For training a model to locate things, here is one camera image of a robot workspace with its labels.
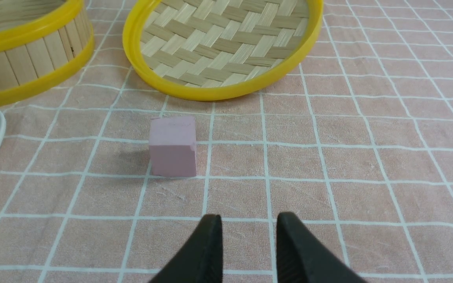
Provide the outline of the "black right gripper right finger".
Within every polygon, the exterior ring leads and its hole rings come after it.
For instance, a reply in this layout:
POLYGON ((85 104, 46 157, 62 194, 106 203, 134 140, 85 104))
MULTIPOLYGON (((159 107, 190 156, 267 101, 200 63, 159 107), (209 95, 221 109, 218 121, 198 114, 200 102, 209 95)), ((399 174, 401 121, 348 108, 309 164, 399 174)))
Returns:
POLYGON ((313 235, 293 212, 279 213, 276 224, 279 283, 365 283, 313 235))

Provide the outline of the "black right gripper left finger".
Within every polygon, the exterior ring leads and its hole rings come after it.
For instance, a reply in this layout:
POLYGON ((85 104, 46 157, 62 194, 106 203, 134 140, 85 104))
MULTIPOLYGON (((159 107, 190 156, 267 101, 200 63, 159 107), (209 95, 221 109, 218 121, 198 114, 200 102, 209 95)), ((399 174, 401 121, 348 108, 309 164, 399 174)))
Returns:
POLYGON ((206 214, 180 250, 151 283, 223 282, 223 229, 220 215, 206 214))

